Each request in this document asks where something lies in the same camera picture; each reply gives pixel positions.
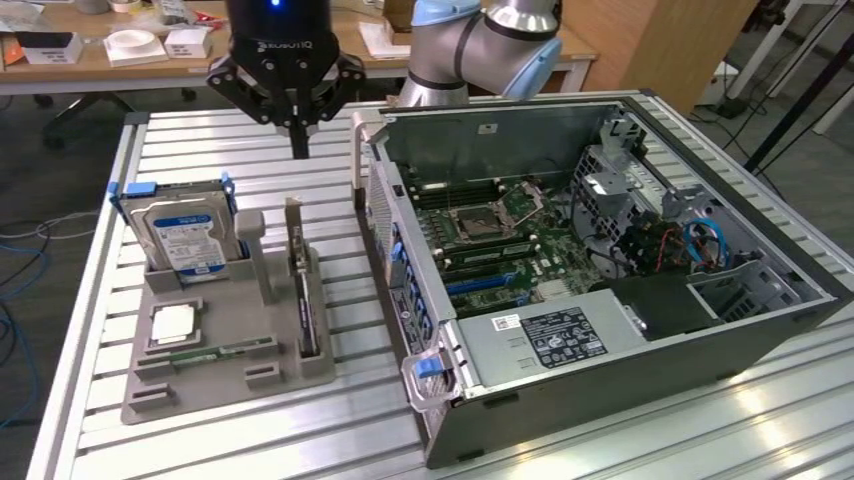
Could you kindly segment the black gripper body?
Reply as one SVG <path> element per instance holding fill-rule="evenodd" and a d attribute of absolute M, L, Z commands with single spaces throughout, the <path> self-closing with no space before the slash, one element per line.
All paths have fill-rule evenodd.
<path fill-rule="evenodd" d="M 341 54 L 331 3 L 234 0 L 226 3 L 231 58 L 268 93 L 279 125 L 317 123 L 317 90 Z"/>

